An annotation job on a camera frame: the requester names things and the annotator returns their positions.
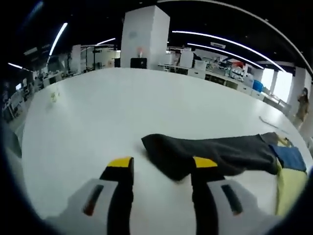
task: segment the white pillar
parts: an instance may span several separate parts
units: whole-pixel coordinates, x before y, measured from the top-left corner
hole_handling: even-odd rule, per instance
[[[290,115],[295,115],[297,113],[299,102],[298,96],[301,95],[304,88],[305,81],[305,69],[296,67],[295,76],[292,77],[291,89],[288,97],[288,104],[291,105]]]
[[[170,17],[157,6],[140,8],[125,14],[121,44],[121,67],[129,68],[131,58],[147,58],[147,68],[157,69],[166,53]]]
[[[262,81],[263,70],[253,68],[252,72],[253,72],[253,79],[261,82]]]
[[[278,71],[274,71],[272,84],[271,84],[270,90],[269,90],[269,92],[270,92],[271,94],[274,93],[274,88],[275,88],[275,85],[276,85],[277,75],[278,75]]]
[[[307,70],[305,70],[305,81],[304,81],[304,87],[308,89],[308,94],[310,97],[311,94],[311,83],[312,83],[312,78]]]
[[[306,142],[309,137],[313,137],[313,92],[309,96],[309,102],[309,113],[300,128],[300,134]]]
[[[72,60],[70,62],[70,70],[73,72],[81,73],[81,45],[74,45],[72,48],[71,57]]]

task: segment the black cloth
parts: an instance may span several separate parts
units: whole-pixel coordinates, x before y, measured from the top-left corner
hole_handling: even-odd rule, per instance
[[[184,140],[161,134],[143,137],[150,161],[173,180],[181,180],[195,167],[192,157],[211,159],[223,175],[247,170],[277,174],[276,156],[269,144],[278,143],[276,133],[209,140]]]

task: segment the woman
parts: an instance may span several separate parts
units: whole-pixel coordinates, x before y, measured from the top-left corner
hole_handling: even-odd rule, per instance
[[[302,94],[298,96],[299,108],[298,112],[293,119],[294,126],[299,130],[305,116],[309,111],[309,98],[308,98],[308,89],[304,88]]]

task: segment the desk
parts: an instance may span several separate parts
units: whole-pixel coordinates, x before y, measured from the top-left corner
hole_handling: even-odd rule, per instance
[[[158,65],[160,67],[169,67],[169,68],[175,68],[175,69],[184,69],[184,70],[195,70],[194,68],[185,68],[185,67],[181,67],[181,66],[175,66],[175,65]],[[204,72],[205,74],[208,74],[208,75],[211,75],[211,76],[215,76],[215,77],[218,77],[218,78],[221,78],[221,79],[224,79],[225,81],[230,81],[230,82],[233,82],[233,83],[236,83],[236,84],[243,84],[242,82],[239,82],[235,79],[232,79],[230,77],[226,77],[226,76],[223,76],[223,75],[220,75],[220,74],[217,74],[217,73],[214,73],[212,71],[204,71],[204,70],[200,70],[200,72]]]
[[[60,96],[52,103],[56,87]],[[22,165],[30,201],[41,218],[58,216],[68,198],[99,178],[112,159],[133,156],[131,234],[194,235],[190,176],[179,184],[168,179],[145,156],[141,138],[151,133],[185,139],[283,134],[260,115],[289,133],[310,169],[311,155],[290,121],[236,90],[156,70],[111,68],[70,77],[36,93],[28,110]],[[229,178],[256,195],[263,211],[274,213],[275,175],[246,171]]]

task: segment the computer monitor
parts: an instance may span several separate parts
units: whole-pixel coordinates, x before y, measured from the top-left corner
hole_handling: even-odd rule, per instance
[[[15,87],[15,90],[17,91],[17,90],[19,90],[19,89],[21,89],[22,88],[22,84],[20,83],[20,84],[18,84],[16,87]]]

